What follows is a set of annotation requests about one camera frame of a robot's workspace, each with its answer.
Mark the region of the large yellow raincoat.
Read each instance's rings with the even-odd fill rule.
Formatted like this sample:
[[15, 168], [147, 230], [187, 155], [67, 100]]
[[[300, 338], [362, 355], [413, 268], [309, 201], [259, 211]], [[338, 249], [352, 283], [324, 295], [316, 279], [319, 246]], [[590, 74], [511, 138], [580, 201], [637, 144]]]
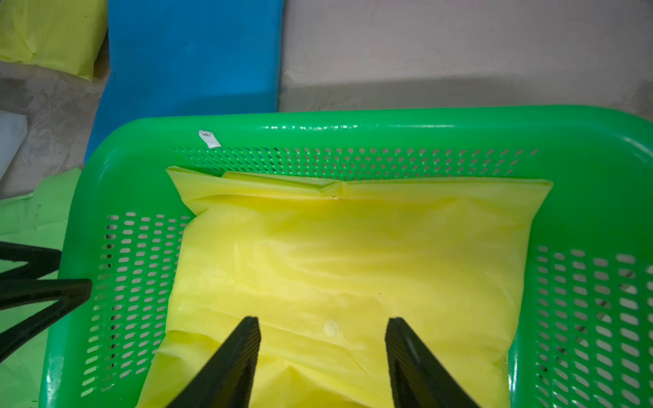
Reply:
[[393, 317], [480, 406], [509, 406], [528, 241], [551, 182], [168, 176], [194, 219], [139, 406], [171, 402], [247, 316], [262, 335], [254, 407], [392, 406]]

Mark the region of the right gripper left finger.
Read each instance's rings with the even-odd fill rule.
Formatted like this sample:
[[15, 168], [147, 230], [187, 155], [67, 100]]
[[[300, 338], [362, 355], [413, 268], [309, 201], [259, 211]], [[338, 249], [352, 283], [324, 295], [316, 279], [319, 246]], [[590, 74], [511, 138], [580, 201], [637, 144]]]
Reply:
[[248, 407], [258, 363], [258, 319], [247, 316], [169, 408]]

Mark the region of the green plastic basket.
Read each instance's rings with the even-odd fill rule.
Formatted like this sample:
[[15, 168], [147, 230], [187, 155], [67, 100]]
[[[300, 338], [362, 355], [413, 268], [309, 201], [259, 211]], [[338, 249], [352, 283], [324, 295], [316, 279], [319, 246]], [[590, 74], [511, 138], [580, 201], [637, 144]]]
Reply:
[[59, 276], [93, 292], [49, 329], [39, 406], [133, 407], [190, 211], [167, 169], [337, 180], [550, 180], [532, 226], [514, 407], [652, 404], [652, 125], [527, 106], [140, 119], [87, 162]]

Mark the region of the lime green raincoat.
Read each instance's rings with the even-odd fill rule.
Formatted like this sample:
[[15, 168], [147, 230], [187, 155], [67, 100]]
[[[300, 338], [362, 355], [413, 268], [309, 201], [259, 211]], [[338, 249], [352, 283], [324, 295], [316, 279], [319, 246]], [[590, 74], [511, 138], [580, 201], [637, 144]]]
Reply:
[[[61, 250], [82, 170], [43, 180], [34, 192], [1, 201], [1, 240]], [[1, 406], [38, 406], [48, 333], [43, 331], [1, 363]]]

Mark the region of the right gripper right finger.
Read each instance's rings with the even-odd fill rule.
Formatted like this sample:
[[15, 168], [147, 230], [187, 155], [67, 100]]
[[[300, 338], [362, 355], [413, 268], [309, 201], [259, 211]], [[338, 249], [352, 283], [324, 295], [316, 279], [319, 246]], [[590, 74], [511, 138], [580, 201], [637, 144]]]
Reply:
[[405, 320], [389, 320], [385, 344], [396, 407], [479, 407]]

